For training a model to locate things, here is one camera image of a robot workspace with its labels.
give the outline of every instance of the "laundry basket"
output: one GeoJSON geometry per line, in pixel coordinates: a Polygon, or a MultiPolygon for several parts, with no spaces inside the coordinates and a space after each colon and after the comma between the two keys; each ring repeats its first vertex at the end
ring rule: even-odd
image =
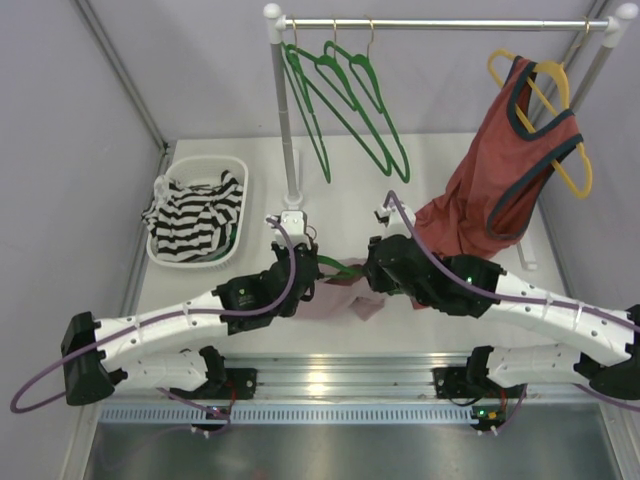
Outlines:
{"type": "Polygon", "coordinates": [[[222,270],[229,265],[240,243],[244,211],[247,207],[247,190],[249,189],[249,171],[247,170],[247,165],[236,157],[226,155],[198,155],[186,157],[174,163],[169,167],[165,175],[167,178],[176,180],[182,185],[187,186],[203,184],[217,185],[220,183],[220,177],[225,170],[229,170],[235,179],[242,184],[242,206],[240,207],[240,216],[238,217],[236,238],[231,246],[231,250],[223,257],[210,262],[167,262],[157,257],[154,240],[151,235],[149,235],[147,237],[147,255],[149,255],[152,262],[162,265],[163,267],[181,270],[222,270]]]}

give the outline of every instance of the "white wall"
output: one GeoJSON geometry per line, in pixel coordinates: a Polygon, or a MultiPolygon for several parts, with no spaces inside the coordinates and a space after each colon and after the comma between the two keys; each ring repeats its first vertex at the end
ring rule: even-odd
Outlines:
{"type": "MultiPolygon", "coordinates": [[[[262,8],[267,0],[92,0],[162,132],[170,139],[279,132],[262,8]]],[[[282,0],[298,17],[580,18],[588,0],[282,0]]],[[[331,31],[300,31],[317,53],[331,31]]],[[[338,31],[364,52],[369,32],[338,31]]],[[[378,32],[371,51],[402,132],[474,131],[497,94],[486,59],[506,47],[533,59],[561,55],[570,34],[378,32]]],[[[287,41],[293,42],[291,32],[287,41]]],[[[323,114],[325,133],[345,130],[323,114]]],[[[295,134],[303,125],[294,116],[295,134]]]]}
{"type": "Polygon", "coordinates": [[[158,152],[68,0],[0,2],[0,65],[0,477],[53,479],[78,410],[9,401],[72,315],[117,313],[158,152]]]}
{"type": "MultiPolygon", "coordinates": [[[[577,200],[556,175],[543,195],[570,289],[585,301],[612,308],[640,303],[638,23],[631,26],[612,52],[577,112],[594,169],[591,195],[586,200],[577,200]]],[[[574,77],[585,70],[597,43],[589,45],[574,77]]],[[[579,156],[572,154],[563,165],[582,185],[584,175],[579,156]]]]}

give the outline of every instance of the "black and white striped clothing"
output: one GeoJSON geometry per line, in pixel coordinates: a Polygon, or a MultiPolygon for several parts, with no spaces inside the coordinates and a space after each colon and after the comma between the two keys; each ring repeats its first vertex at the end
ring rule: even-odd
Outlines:
{"type": "Polygon", "coordinates": [[[225,170],[220,185],[183,186],[160,176],[142,213],[160,260],[192,262],[229,247],[242,205],[242,185],[225,170]]]}

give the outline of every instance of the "green hanger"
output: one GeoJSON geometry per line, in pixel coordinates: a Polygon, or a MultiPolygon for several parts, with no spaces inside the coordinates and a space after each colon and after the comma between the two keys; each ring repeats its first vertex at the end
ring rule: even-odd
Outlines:
{"type": "MultiPolygon", "coordinates": [[[[322,55],[321,57],[316,57],[316,56],[312,55],[311,53],[306,52],[305,50],[302,50],[302,49],[296,47],[295,45],[284,45],[283,44],[283,47],[284,47],[284,52],[285,52],[285,58],[287,59],[287,62],[289,62],[289,65],[291,66],[291,70],[294,72],[294,76],[296,78],[299,78],[300,81],[298,83],[302,84],[302,87],[299,87],[299,88],[301,90],[301,95],[303,96],[303,98],[305,100],[305,104],[307,105],[307,109],[310,108],[311,110],[313,110],[313,105],[312,105],[311,98],[309,96],[309,90],[308,90],[308,88],[310,88],[311,90],[313,90],[313,92],[316,94],[316,96],[318,98],[320,98],[320,100],[327,106],[327,108],[329,110],[331,110],[331,113],[333,113],[333,115],[338,120],[340,120],[340,123],[342,123],[342,125],[344,125],[344,127],[349,131],[349,133],[360,144],[360,146],[373,159],[373,161],[376,163],[376,165],[382,171],[382,173],[387,177],[391,176],[392,170],[391,170],[391,166],[389,165],[388,159],[387,159],[386,164],[384,164],[380,160],[378,160],[378,158],[376,157],[375,153],[365,143],[365,141],[360,137],[358,132],[356,132],[356,130],[349,124],[349,122],[347,122],[347,120],[342,116],[342,114],[340,114],[340,112],[331,104],[329,99],[327,97],[325,97],[323,95],[323,93],[318,89],[318,87],[316,87],[309,80],[309,78],[305,75],[304,70],[302,68],[302,64],[300,63],[300,58],[299,57],[303,57],[303,58],[306,58],[306,59],[310,60],[316,66],[316,69],[318,70],[318,74],[320,76],[322,76],[325,79],[325,81],[327,81],[327,83],[330,84],[330,86],[333,88],[333,90],[336,91],[336,93],[338,93],[338,95],[340,95],[340,97],[343,98],[343,100],[345,100],[347,106],[349,106],[349,108],[351,108],[353,111],[357,111],[357,108],[359,107],[359,104],[357,103],[357,99],[355,99],[355,95],[351,91],[351,87],[349,85],[349,82],[347,80],[346,75],[344,74],[344,71],[342,70],[340,65],[337,64],[335,59],[333,57],[328,56],[328,55],[322,55]],[[320,66],[323,66],[323,65],[328,66],[329,68],[331,68],[332,70],[334,70],[336,72],[336,75],[340,79],[342,85],[345,87],[345,90],[347,90],[347,93],[349,94],[349,98],[344,97],[344,95],[342,94],[340,89],[337,88],[336,86],[334,86],[333,83],[331,82],[331,80],[328,79],[328,77],[326,77],[324,72],[322,72],[320,70],[320,66]],[[349,101],[349,99],[352,99],[352,100],[355,99],[355,101],[353,103],[351,103],[349,101]]],[[[324,168],[323,168],[323,170],[325,172],[325,178],[326,178],[328,170],[325,170],[324,168]]]]}
{"type": "MultiPolygon", "coordinates": [[[[388,112],[386,111],[386,108],[384,107],[384,102],[382,101],[382,96],[380,94],[380,89],[378,87],[377,78],[375,76],[375,72],[373,71],[373,68],[371,67],[371,64],[369,63],[368,59],[363,55],[356,55],[355,57],[351,57],[346,51],[344,51],[342,49],[340,49],[340,50],[335,49],[335,51],[339,52],[342,56],[344,56],[345,58],[348,58],[350,60],[350,68],[352,70],[352,73],[354,74],[354,76],[356,77],[356,79],[358,80],[360,85],[362,86],[363,90],[365,91],[365,93],[369,97],[369,100],[374,105],[376,111],[378,113],[381,113],[385,117],[385,120],[387,121],[387,125],[390,126],[390,129],[392,131],[392,135],[394,137],[394,140],[396,141],[396,144],[399,146],[399,150],[400,150],[400,152],[401,152],[401,154],[403,156],[403,161],[404,161],[404,165],[405,165],[404,172],[402,172],[399,169],[398,165],[395,163],[395,160],[393,159],[393,156],[389,152],[389,150],[386,147],[385,143],[382,141],[382,138],[380,137],[380,134],[377,132],[377,130],[375,129],[374,125],[372,124],[372,122],[368,118],[366,112],[364,111],[364,108],[360,104],[358,98],[356,97],[355,93],[353,92],[353,90],[351,88],[351,85],[349,84],[349,80],[348,80],[346,74],[344,73],[344,70],[342,69],[342,67],[340,67],[340,65],[338,64],[338,62],[336,61],[335,58],[333,58],[330,55],[327,55],[326,51],[328,50],[328,48],[332,48],[332,47],[335,48],[336,47],[335,44],[333,42],[327,42],[325,44],[325,53],[320,57],[316,57],[316,56],[312,55],[309,52],[301,50],[300,48],[296,47],[295,45],[284,45],[283,44],[283,48],[284,48],[284,52],[285,52],[285,58],[287,59],[287,62],[289,63],[289,65],[291,66],[292,71],[294,72],[294,76],[296,78],[296,83],[298,84],[298,88],[299,88],[299,90],[301,92],[301,95],[302,95],[302,97],[304,99],[305,105],[307,107],[307,111],[312,113],[312,115],[314,117],[314,124],[315,124],[316,130],[318,132],[320,132],[319,126],[318,126],[316,118],[315,118],[315,114],[313,114],[313,105],[312,105],[312,102],[311,102],[311,98],[309,96],[309,89],[308,88],[313,90],[313,92],[329,108],[329,110],[331,110],[331,112],[336,116],[336,118],[338,118],[338,120],[340,120],[340,122],[345,126],[345,128],[349,131],[349,133],[351,133],[351,135],[356,139],[356,141],[358,141],[360,146],[373,159],[373,161],[376,163],[378,168],[382,171],[382,173],[385,176],[390,176],[391,172],[392,172],[392,168],[393,168],[398,173],[398,175],[400,176],[402,181],[407,183],[409,181],[409,179],[410,179],[410,170],[409,170],[408,159],[406,157],[406,153],[404,151],[404,148],[400,144],[400,140],[399,140],[398,134],[397,134],[397,132],[396,132],[394,126],[393,126],[393,122],[391,121],[391,118],[390,118],[388,112]],[[364,142],[364,140],[362,140],[362,138],[355,131],[355,129],[337,111],[337,109],[320,92],[320,90],[306,77],[306,75],[304,74],[304,71],[302,69],[302,65],[300,63],[300,60],[299,60],[300,56],[302,56],[303,58],[306,58],[309,61],[311,61],[314,64],[314,67],[315,67],[316,71],[325,80],[325,82],[336,92],[336,94],[345,102],[345,104],[352,111],[357,112],[360,115],[360,117],[364,120],[365,124],[367,125],[367,128],[372,133],[374,139],[378,143],[379,147],[383,151],[383,154],[385,156],[386,162],[381,162],[377,158],[376,154],[364,142]],[[362,82],[362,80],[358,76],[357,72],[353,69],[353,66],[351,65],[351,61],[353,61],[353,63],[356,64],[356,65],[361,65],[361,64],[363,65],[363,69],[365,70],[365,72],[367,72],[367,75],[371,79],[371,83],[372,83],[372,85],[374,87],[374,93],[375,93],[375,96],[376,96],[376,99],[377,99],[378,103],[376,103],[376,101],[374,100],[373,96],[369,92],[369,89],[367,89],[365,87],[364,83],[362,82]],[[340,85],[344,88],[344,91],[346,91],[346,93],[347,93],[346,96],[344,95],[343,91],[339,87],[337,87],[330,78],[328,78],[325,75],[325,73],[320,68],[322,66],[326,66],[326,67],[330,68],[336,74],[336,77],[338,78],[338,80],[340,82],[340,85]]],[[[293,86],[293,83],[291,82],[290,76],[289,76],[289,82],[291,83],[292,89],[294,89],[294,93],[295,93],[295,88],[293,86]]],[[[299,102],[299,99],[297,98],[297,95],[296,95],[296,102],[298,103],[298,107],[302,110],[302,107],[301,107],[301,104],[299,102]]],[[[312,132],[311,132],[311,130],[309,128],[308,122],[306,120],[305,120],[305,126],[307,127],[307,131],[309,132],[309,135],[313,138],[313,134],[312,134],[312,132]]],[[[324,156],[324,158],[321,158],[321,155],[320,155],[320,153],[319,153],[317,148],[316,148],[316,154],[318,155],[318,159],[320,160],[320,164],[323,167],[323,171],[325,172],[325,177],[327,177],[328,161],[327,161],[326,155],[324,156]]]]}
{"type": "Polygon", "coordinates": [[[324,44],[325,55],[328,54],[328,50],[330,48],[332,48],[334,52],[340,54],[342,57],[346,58],[349,61],[349,70],[351,70],[351,73],[360,84],[360,87],[362,87],[362,90],[364,90],[364,93],[367,95],[367,97],[369,97],[369,101],[374,106],[376,112],[381,114],[384,117],[385,121],[387,122],[387,126],[389,127],[389,131],[393,136],[393,140],[395,141],[396,147],[398,147],[400,155],[402,156],[402,161],[404,164],[404,173],[398,169],[398,165],[396,164],[395,161],[392,161],[392,165],[396,170],[396,172],[398,173],[398,176],[402,179],[402,181],[405,183],[408,183],[409,179],[411,178],[411,167],[409,165],[409,158],[407,157],[407,153],[404,149],[404,146],[400,141],[400,135],[398,134],[398,131],[396,130],[395,125],[393,124],[393,120],[389,115],[387,107],[384,104],[384,100],[382,99],[382,92],[380,91],[378,77],[376,75],[375,70],[373,69],[373,66],[371,65],[371,62],[369,61],[369,58],[362,55],[361,53],[358,53],[356,55],[350,55],[345,49],[343,49],[338,44],[332,41],[328,41],[324,44]],[[361,67],[366,73],[367,77],[369,78],[369,81],[371,82],[371,86],[373,87],[373,95],[371,94],[371,92],[369,91],[365,83],[362,81],[360,75],[358,75],[358,72],[354,68],[354,65],[361,67]]]}
{"type": "MultiPolygon", "coordinates": [[[[298,59],[297,58],[294,59],[293,62],[294,63],[298,62],[298,59]]],[[[320,162],[320,168],[322,169],[324,178],[327,181],[327,183],[331,183],[331,167],[329,166],[329,157],[327,155],[327,149],[324,146],[324,140],[322,139],[322,130],[320,130],[320,125],[318,124],[318,118],[316,117],[316,113],[313,110],[313,104],[311,103],[311,98],[309,96],[309,91],[307,90],[307,85],[304,81],[300,79],[300,76],[296,74],[296,72],[299,71],[299,69],[292,67],[293,77],[295,78],[296,84],[298,85],[298,89],[300,90],[300,95],[304,100],[304,104],[307,112],[309,112],[313,120],[313,125],[315,128],[316,134],[318,136],[318,142],[316,142],[315,136],[313,135],[313,132],[311,131],[311,127],[309,126],[309,121],[307,120],[305,109],[302,108],[302,103],[300,102],[300,97],[298,96],[298,92],[296,91],[296,88],[293,84],[291,73],[287,68],[287,63],[283,62],[283,65],[284,65],[284,73],[287,75],[287,79],[289,80],[289,85],[291,86],[291,90],[293,91],[293,97],[295,98],[296,104],[298,105],[298,110],[300,110],[300,115],[302,115],[302,121],[304,122],[304,126],[307,129],[309,138],[311,139],[311,144],[313,145],[313,149],[316,151],[316,156],[318,157],[318,161],[320,162]]]]}

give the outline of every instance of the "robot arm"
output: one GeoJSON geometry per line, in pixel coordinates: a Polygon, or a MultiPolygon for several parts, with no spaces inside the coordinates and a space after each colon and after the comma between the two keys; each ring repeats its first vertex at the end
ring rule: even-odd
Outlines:
{"type": "MultiPolygon", "coordinates": [[[[412,212],[401,208],[413,225],[412,212]]],[[[384,237],[374,237],[369,244],[365,270],[374,291],[399,289],[448,315],[517,325],[558,342],[527,348],[477,347],[467,361],[467,391],[483,396],[526,383],[575,383],[616,398],[640,399],[640,337],[632,330],[640,324],[640,307],[598,309],[531,285],[471,255],[430,259],[411,238],[399,208],[383,207],[376,216],[387,228],[384,237]],[[443,270],[490,296],[462,287],[443,270]]],[[[453,381],[459,386],[459,378],[453,381]]]]}
{"type": "Polygon", "coordinates": [[[115,391],[193,391],[207,382],[213,390],[221,386],[226,380],[223,359],[211,344],[220,337],[266,327],[276,316],[294,315],[298,302],[313,298],[314,282],[320,277],[317,245],[305,233],[306,215],[285,211],[271,222],[279,229],[272,243],[277,261],[269,270],[233,278],[181,304],[140,315],[96,320],[85,312],[73,317],[62,355],[96,342],[100,346],[64,365],[67,403],[86,405],[115,391]],[[288,293],[279,299],[290,281],[288,293]]]}
{"type": "MultiPolygon", "coordinates": [[[[629,320],[640,323],[638,308],[596,309],[530,285],[479,257],[427,255],[406,226],[415,222],[407,207],[391,204],[376,216],[386,226],[385,234],[370,239],[363,268],[374,291],[399,290],[448,315],[510,323],[558,342],[530,348],[477,347],[464,379],[452,380],[456,384],[462,381],[474,396],[484,396],[530,382],[577,383],[612,397],[640,399],[640,337],[636,340],[629,327],[629,320]]],[[[94,342],[101,346],[65,364],[67,403],[93,403],[129,389],[221,386],[223,359],[211,343],[266,327],[276,316],[292,316],[299,301],[313,298],[314,282],[320,278],[317,245],[306,236],[305,214],[283,212],[277,223],[292,240],[296,266],[283,298],[291,281],[290,259],[286,240],[277,232],[272,244],[277,261],[269,270],[233,278],[154,312],[97,321],[89,312],[76,315],[62,343],[63,356],[94,342]]]]}

